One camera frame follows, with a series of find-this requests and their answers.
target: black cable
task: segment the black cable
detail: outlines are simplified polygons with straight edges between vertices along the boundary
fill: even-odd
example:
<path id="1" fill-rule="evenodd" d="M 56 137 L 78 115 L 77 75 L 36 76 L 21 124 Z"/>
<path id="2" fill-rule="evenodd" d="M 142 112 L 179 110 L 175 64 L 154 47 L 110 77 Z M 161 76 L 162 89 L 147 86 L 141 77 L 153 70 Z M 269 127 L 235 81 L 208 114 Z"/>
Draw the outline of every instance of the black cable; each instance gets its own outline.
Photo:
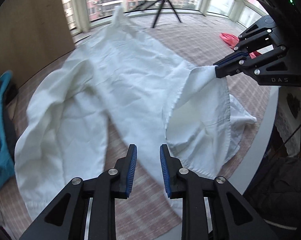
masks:
<path id="1" fill-rule="evenodd" d="M 296 128 L 296 130 L 287 138 L 287 140 L 275 151 L 274 156 L 278 153 L 278 151 L 294 136 L 294 134 L 301 128 L 301 123 L 300 125 Z"/>

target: tripod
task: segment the tripod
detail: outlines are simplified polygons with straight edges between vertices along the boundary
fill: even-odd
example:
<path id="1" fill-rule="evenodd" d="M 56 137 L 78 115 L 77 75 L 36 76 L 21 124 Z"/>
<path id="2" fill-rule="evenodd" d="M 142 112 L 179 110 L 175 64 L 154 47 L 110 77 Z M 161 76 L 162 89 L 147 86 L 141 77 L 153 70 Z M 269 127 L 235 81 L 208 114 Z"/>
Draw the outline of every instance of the tripod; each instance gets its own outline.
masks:
<path id="1" fill-rule="evenodd" d="M 169 0 L 156 0 L 155 2 L 151 3 L 150 5 L 148 5 L 145 9 L 143 9 L 143 11 L 146 10 L 146 9 L 148 9 L 149 7 L 152 7 L 155 3 L 159 2 L 159 1 L 161 1 L 161 4 L 160 4 L 160 6 L 159 6 L 159 9 L 158 9 L 158 11 L 157 11 L 157 13 L 156 13 L 155 20 L 154 20 L 154 22 L 153 22 L 153 26 L 152 26 L 153 29 L 155 28 L 155 25 L 156 25 L 156 23 L 157 23 L 157 20 L 158 20 L 158 17 L 159 17 L 159 15 L 160 15 L 160 12 L 162 11 L 163 6 L 164 6 L 164 3 L 165 3 L 166 1 L 169 3 L 169 5 L 171 6 L 171 8 L 173 9 L 173 11 L 174 11 L 174 13 L 175 13 L 177 19 L 179 20 L 179 22 L 181 22 L 181 20 L 180 20 L 180 18 L 179 18 L 179 16 L 178 16 L 178 14 L 177 14 L 177 12 L 176 12 L 174 6 L 172 5 L 171 1 L 169 1 Z"/>

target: teal garment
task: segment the teal garment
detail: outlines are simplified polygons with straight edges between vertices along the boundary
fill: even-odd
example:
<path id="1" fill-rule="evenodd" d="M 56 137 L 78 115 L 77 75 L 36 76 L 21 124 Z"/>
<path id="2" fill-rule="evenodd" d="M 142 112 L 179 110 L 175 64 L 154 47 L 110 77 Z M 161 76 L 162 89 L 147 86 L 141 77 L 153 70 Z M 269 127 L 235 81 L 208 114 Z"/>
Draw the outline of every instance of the teal garment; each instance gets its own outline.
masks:
<path id="1" fill-rule="evenodd" d="M 3 97 L 12 78 L 12 72 L 7 71 L 0 77 L 0 189 L 4 183 L 15 175 L 14 162 L 9 154 L 3 121 Z"/>

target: brown board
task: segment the brown board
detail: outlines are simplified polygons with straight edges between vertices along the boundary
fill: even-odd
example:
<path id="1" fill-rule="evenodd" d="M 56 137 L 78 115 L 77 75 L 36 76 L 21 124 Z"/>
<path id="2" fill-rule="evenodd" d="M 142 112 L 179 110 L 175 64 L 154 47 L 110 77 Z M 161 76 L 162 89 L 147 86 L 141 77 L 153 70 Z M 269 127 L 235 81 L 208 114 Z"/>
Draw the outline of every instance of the brown board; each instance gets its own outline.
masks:
<path id="1" fill-rule="evenodd" d="M 20 87 L 75 49 L 61 0 L 5 0 L 0 7 L 0 75 Z"/>

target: silver screw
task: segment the silver screw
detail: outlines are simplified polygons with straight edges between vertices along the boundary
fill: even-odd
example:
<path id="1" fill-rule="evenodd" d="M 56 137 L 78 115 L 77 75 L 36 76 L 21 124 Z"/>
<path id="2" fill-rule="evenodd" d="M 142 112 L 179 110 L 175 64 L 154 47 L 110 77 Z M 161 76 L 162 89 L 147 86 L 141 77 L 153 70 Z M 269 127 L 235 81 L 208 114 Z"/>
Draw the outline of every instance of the silver screw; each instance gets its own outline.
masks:
<path id="1" fill-rule="evenodd" d="M 179 173 L 180 174 L 187 174 L 188 173 L 188 170 L 186 168 L 180 168 L 179 169 Z"/>
<path id="2" fill-rule="evenodd" d="M 219 184 L 224 184 L 226 182 L 226 179 L 224 177 L 217 177 L 216 181 Z"/>
<path id="3" fill-rule="evenodd" d="M 79 183 L 81 183 L 81 178 L 73 178 L 72 180 L 71 180 L 71 183 L 73 184 L 73 185 L 78 185 Z"/>
<path id="4" fill-rule="evenodd" d="M 118 170 L 116 170 L 116 169 L 110 169 L 109 171 L 108 171 L 108 174 L 109 175 L 116 175 L 118 173 Z"/>

